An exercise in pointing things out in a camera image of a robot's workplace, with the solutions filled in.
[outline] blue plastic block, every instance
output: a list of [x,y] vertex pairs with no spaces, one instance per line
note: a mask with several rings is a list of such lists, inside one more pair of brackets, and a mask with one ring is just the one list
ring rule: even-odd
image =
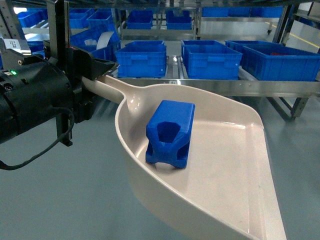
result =
[[185,51],[190,79],[238,80],[242,53],[224,45],[186,45]]
[[84,29],[88,27],[88,15],[86,13],[70,13],[70,28]]
[[126,25],[128,29],[151,29],[153,18],[153,12],[150,10],[133,10]]
[[160,103],[146,126],[146,162],[166,163],[180,169],[187,166],[195,108],[188,102]]
[[242,68],[262,81],[312,82],[320,54],[281,45],[244,46]]
[[204,7],[202,9],[202,17],[227,17],[229,13],[228,7]]

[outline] blue plastic bin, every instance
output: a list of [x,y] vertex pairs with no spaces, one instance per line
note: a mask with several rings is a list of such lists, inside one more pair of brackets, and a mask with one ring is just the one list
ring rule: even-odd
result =
[[70,28],[84,29],[88,27],[88,15],[86,13],[70,13]]
[[109,44],[107,47],[97,50],[97,46],[88,45],[88,46],[79,46],[79,48],[90,52],[96,59],[110,60],[116,62],[116,51],[119,49],[118,44],[113,43]]
[[151,29],[153,19],[154,15],[150,10],[134,10],[130,12],[126,25],[128,29]]
[[33,55],[40,54],[43,59],[45,58],[45,51],[44,51],[44,50],[42,50],[42,51],[35,51],[35,52],[33,52],[32,54],[33,54]]
[[31,50],[31,53],[44,50],[44,42],[43,41],[28,41],[28,45]]
[[119,39],[119,36],[117,35],[117,32],[115,32],[114,28],[115,27],[113,24],[108,24],[108,25],[101,24],[101,25],[91,27],[88,30],[72,35],[70,37],[70,43],[74,46],[85,46],[86,40],[95,40],[96,42],[98,42],[101,34],[107,31],[114,32],[110,38],[109,43],[111,44],[119,43],[120,39]]
[[190,79],[237,80],[242,53],[223,45],[187,45]]
[[242,68],[258,80],[312,82],[320,68],[320,54],[286,46],[244,46]]
[[42,20],[48,20],[48,10],[46,8],[28,8],[27,11],[30,13],[39,12]]
[[72,35],[70,37],[71,45],[82,48],[88,52],[91,52],[95,58],[116,61],[116,51],[121,48],[120,39],[117,33],[113,33],[109,40],[108,46],[99,50],[96,45],[87,45],[87,40],[95,40],[98,42],[99,37],[106,31],[106,25],[101,24],[95,27],[89,28],[83,32]]
[[93,8],[71,8],[69,12],[71,14],[86,14],[89,18],[95,13],[95,10]]
[[165,45],[128,45],[115,55],[118,77],[162,78],[166,75],[167,48]]
[[101,24],[113,24],[112,14],[107,11],[96,11],[87,19],[90,27],[95,27]]
[[186,69],[188,68],[188,53],[185,48],[189,45],[224,46],[222,43],[215,40],[181,40],[181,56]]
[[[249,46],[257,46],[257,45],[270,45],[270,46],[282,46],[279,43],[275,42],[269,42],[269,41],[247,41],[247,40],[236,40],[236,41],[225,41],[225,45],[233,50],[236,50],[239,53],[244,54],[243,47],[249,47]],[[242,56],[242,60],[240,62],[240,65],[242,66],[242,62],[245,56]]]
[[202,9],[202,17],[228,17],[228,7],[204,7]]
[[228,16],[229,17],[249,17],[251,7],[230,7]]
[[195,104],[163,100],[146,126],[145,161],[187,166]]
[[23,11],[20,12],[17,16],[22,28],[30,28],[42,21],[41,14],[38,11]]
[[253,7],[251,9],[251,16],[262,18],[280,18],[282,10],[282,6]]
[[192,28],[192,18],[189,11],[183,11],[182,16],[174,15],[173,11],[166,13],[166,29],[190,30]]
[[130,45],[142,45],[142,46],[146,46],[146,45],[165,45],[165,41],[161,41],[161,40],[133,41],[133,42],[129,42],[125,46],[130,46]]

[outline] stainless steel shelf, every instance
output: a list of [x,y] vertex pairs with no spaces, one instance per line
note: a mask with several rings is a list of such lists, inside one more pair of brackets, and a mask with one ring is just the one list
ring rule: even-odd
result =
[[124,39],[128,36],[149,37],[154,39],[163,37],[166,40],[182,40],[185,38],[195,38],[194,30],[172,30],[172,29],[127,29],[121,30]]
[[320,18],[318,17],[298,12],[295,14],[294,20],[320,30]]
[[164,78],[119,78],[139,87],[155,84],[185,85],[223,96],[238,97],[320,97],[320,82],[306,81],[259,81],[251,74],[239,69],[239,80],[187,79],[180,56],[167,59],[167,72]]
[[202,21],[206,22],[277,22],[279,18],[276,17],[202,17]]

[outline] metal rail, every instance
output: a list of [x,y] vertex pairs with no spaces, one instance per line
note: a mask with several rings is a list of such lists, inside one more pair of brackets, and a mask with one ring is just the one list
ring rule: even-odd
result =
[[[45,0],[13,0],[17,7],[41,7]],[[267,7],[308,3],[310,0],[69,0],[74,8],[206,8],[206,7]]]

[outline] metal shelving rack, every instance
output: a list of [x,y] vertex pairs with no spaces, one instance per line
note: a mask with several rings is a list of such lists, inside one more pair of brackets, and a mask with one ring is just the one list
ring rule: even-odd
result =
[[[22,33],[19,31],[19,26],[16,24],[12,26],[7,20],[6,11],[12,9],[13,5],[19,7],[43,7],[47,4],[49,23],[50,23],[50,48],[53,56],[59,58],[64,53],[64,48],[66,46],[65,38],[59,37],[60,35],[65,36],[62,31],[65,30],[59,20],[59,17],[55,9],[57,4],[63,4],[63,0],[58,1],[32,1],[32,0],[0,0],[1,7],[1,18],[0,26],[2,26],[1,32],[13,33],[16,28],[15,35],[7,35],[7,38],[18,38],[17,33]],[[288,35],[290,33],[292,24],[297,18],[296,15],[300,3],[310,2],[309,0],[262,0],[259,2],[243,0],[218,0],[218,1],[184,1],[184,0],[166,0],[158,1],[154,3],[149,3],[148,1],[139,2],[129,2],[124,0],[70,0],[69,5],[73,8],[114,8],[114,9],[137,9],[137,8],[203,8],[203,7],[265,7],[265,6],[285,6],[282,12],[282,16],[278,21],[277,29],[273,38],[273,42],[276,43],[286,43]],[[17,17],[13,16],[13,10],[10,10],[12,23],[17,21]],[[248,18],[241,18],[243,21],[249,21]],[[227,21],[235,21],[239,19],[229,18]],[[250,18],[250,21],[256,21],[255,18]],[[177,77],[174,77],[173,72],[177,71]],[[299,117],[302,113],[308,98],[310,97],[320,97],[320,82],[298,82],[298,81],[259,81],[254,77],[250,76],[247,72],[240,70],[239,73],[240,80],[199,80],[199,79],[186,79],[182,61],[179,56],[170,56],[168,58],[168,70],[165,78],[122,78],[121,80],[136,85],[136,86],[146,86],[152,84],[177,84],[177,85],[187,85],[200,89],[204,89],[213,93],[221,94],[224,96],[252,96],[252,97],[268,97],[270,102],[279,108],[279,104],[275,97],[279,97],[285,107],[289,109],[290,113],[288,118],[295,119]],[[294,104],[290,104],[285,97],[295,97],[296,100]]]

